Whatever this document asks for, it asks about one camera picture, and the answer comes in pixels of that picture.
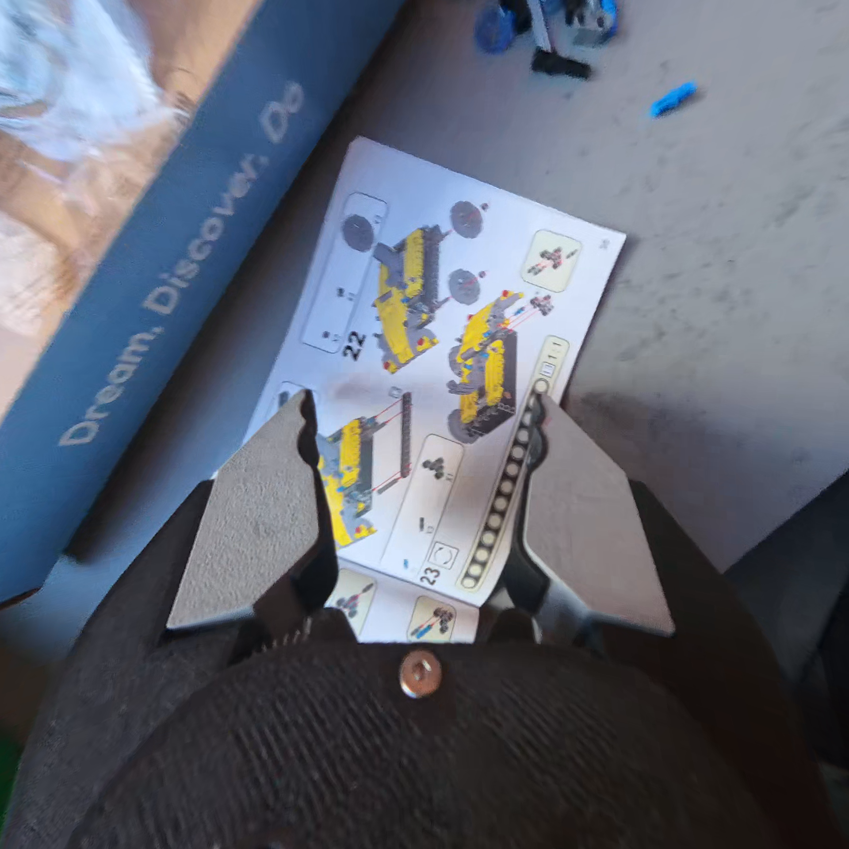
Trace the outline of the blue cardboard box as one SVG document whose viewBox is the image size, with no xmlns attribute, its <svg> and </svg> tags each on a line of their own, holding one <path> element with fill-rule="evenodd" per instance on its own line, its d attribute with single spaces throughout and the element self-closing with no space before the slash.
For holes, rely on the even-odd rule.
<svg viewBox="0 0 849 849">
<path fill-rule="evenodd" d="M 37 592 L 402 2 L 128 2 L 188 116 L 2 132 L 2 606 Z"/>
</svg>

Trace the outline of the instruction booklet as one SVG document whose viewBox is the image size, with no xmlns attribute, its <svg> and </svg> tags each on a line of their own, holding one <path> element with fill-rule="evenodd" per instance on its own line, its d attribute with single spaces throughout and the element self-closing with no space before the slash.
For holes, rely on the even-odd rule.
<svg viewBox="0 0 849 849">
<path fill-rule="evenodd" d="M 627 236 L 379 143 L 349 147 L 246 437 L 313 395 L 360 642 L 470 642 Z"/>
</svg>

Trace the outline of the grey desk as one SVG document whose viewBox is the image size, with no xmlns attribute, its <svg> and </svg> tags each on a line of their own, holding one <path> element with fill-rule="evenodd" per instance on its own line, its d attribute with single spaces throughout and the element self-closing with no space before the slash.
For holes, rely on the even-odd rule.
<svg viewBox="0 0 849 849">
<path fill-rule="evenodd" d="M 847 2 L 623 2 L 583 83 L 481 54 L 480 5 L 405 8 L 3 643 L 65 655 L 237 447 L 358 136 L 626 234 L 566 407 L 717 569 L 846 470 Z"/>
</svg>

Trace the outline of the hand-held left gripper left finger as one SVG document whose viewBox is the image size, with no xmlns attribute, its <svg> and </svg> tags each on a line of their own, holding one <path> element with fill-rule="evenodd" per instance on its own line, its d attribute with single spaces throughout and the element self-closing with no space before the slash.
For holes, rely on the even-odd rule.
<svg viewBox="0 0 849 849">
<path fill-rule="evenodd" d="M 298 391 L 211 482 L 170 631 L 294 631 L 324 605 L 338 565 L 319 459 L 313 394 Z"/>
</svg>

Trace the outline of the pile of loose brick parts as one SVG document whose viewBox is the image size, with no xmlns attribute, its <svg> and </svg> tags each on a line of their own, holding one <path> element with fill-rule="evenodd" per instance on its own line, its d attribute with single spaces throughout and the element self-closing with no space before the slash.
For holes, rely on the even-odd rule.
<svg viewBox="0 0 849 849">
<path fill-rule="evenodd" d="M 500 55 L 528 35 L 533 73 L 584 81 L 592 67 L 561 51 L 555 36 L 563 37 L 563 48 L 598 48 L 616 35 L 619 20 L 616 1 L 495 1 L 478 12 L 473 38 L 481 53 Z"/>
</svg>

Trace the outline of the loose blue pin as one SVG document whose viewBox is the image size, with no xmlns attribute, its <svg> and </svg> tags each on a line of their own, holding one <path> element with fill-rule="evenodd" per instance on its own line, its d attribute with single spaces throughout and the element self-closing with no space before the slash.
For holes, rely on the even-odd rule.
<svg viewBox="0 0 849 849">
<path fill-rule="evenodd" d="M 670 90 L 658 100 L 653 101 L 650 107 L 650 117 L 657 119 L 665 114 L 677 110 L 685 102 L 695 97 L 698 93 L 698 85 L 694 80 L 688 81 Z"/>
</svg>

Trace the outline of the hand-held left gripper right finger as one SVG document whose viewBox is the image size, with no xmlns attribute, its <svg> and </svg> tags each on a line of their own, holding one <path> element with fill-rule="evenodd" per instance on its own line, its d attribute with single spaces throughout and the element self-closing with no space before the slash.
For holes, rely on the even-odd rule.
<svg viewBox="0 0 849 849">
<path fill-rule="evenodd" d="M 529 415 L 511 601 L 536 641 L 592 642 L 602 625 L 672 637 L 631 481 L 550 397 L 534 397 Z"/>
</svg>

